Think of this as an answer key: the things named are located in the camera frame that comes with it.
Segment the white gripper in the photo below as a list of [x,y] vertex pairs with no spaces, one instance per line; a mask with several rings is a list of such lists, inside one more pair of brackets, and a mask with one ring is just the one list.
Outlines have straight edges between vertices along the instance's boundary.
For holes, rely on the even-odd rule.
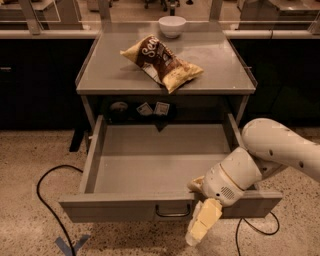
[[190,191],[202,192],[209,199],[199,201],[194,209],[185,235],[187,244],[199,244],[222,216],[222,206],[233,205],[251,185],[261,179],[262,174],[253,158],[245,149],[237,147],[224,160],[215,164],[204,177],[190,181],[187,184]]

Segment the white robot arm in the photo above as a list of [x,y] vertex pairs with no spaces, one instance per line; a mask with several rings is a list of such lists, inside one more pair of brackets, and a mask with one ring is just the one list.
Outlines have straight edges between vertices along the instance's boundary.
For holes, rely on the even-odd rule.
[[188,184],[191,191],[205,196],[196,205],[187,229],[185,239],[190,246],[201,242],[220,219],[224,207],[233,205],[251,185],[281,167],[293,167],[320,181],[320,145],[281,123],[253,119],[244,126],[241,138],[241,146]]

